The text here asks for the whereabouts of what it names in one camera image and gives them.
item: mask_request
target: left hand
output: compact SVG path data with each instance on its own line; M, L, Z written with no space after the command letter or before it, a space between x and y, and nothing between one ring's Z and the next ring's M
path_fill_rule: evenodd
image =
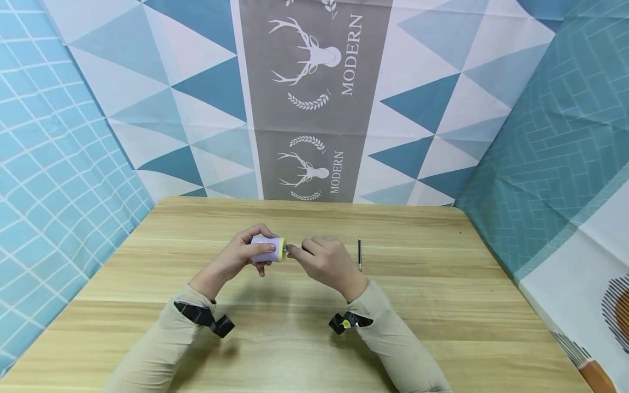
M239 232L212 262L190 280L189 285L213 300L223 285L236 277L249 264L255 265L258 274L264 277L264 267L269 266L271 262L253 263L251 258L273 252L275 246L266 243L251 244L251 240L256 235L268 238L278 237L265 224L254 225Z

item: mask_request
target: fabric wall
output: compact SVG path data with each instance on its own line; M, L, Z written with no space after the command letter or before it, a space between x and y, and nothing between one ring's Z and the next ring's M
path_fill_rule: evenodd
M628 111L629 1L583 0L457 201L595 393L629 392Z
M0 377L151 207L39 2L0 0Z
M154 201L423 205L453 203L573 5L42 3Z

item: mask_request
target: hand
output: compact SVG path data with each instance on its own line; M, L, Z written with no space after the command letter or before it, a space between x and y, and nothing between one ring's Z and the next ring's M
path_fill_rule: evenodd
M362 295L369 280L352 261L345 245L334 236L304 239L301 248L288 245L288 257L296 259L308 276L336 289L348 303Z
M249 264L255 265L258 274L264 277L264 267L269 266L271 262L253 263L251 258L275 251L275 245L251 244L251 240L256 235L264 235L268 238L278 237L265 224L258 224L239 232L212 262L190 280L189 285L213 300L223 285L236 277Z

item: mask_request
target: beige sleeve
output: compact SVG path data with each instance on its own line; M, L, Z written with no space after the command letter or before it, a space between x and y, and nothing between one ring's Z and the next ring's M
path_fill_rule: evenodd
M186 285L168 301L157 322L126 354L103 393L163 393L168 390L181 358L203 329L184 317L174 301L214 311L207 298Z
M452 392L436 361L395 313L378 284L370 281L348 310L373 320L370 326L357 328L358 334L378 355L400 393Z

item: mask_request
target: right hand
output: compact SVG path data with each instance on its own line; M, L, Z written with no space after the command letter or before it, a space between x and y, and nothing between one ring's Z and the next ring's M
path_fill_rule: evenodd
M304 239L301 248L288 245L288 257L297 260L308 276L343 295L348 303L360 296L369 280L352 260L345 245L334 236Z

